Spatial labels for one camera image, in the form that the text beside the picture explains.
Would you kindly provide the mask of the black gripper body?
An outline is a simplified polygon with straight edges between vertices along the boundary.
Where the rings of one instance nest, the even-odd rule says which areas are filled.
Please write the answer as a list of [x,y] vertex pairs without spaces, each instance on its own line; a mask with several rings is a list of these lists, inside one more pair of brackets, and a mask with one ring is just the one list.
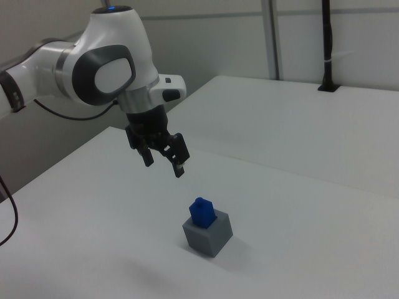
[[171,146],[175,137],[168,131],[168,118],[163,105],[143,113],[127,113],[128,126],[125,128],[129,145],[133,150],[149,147],[164,150]]

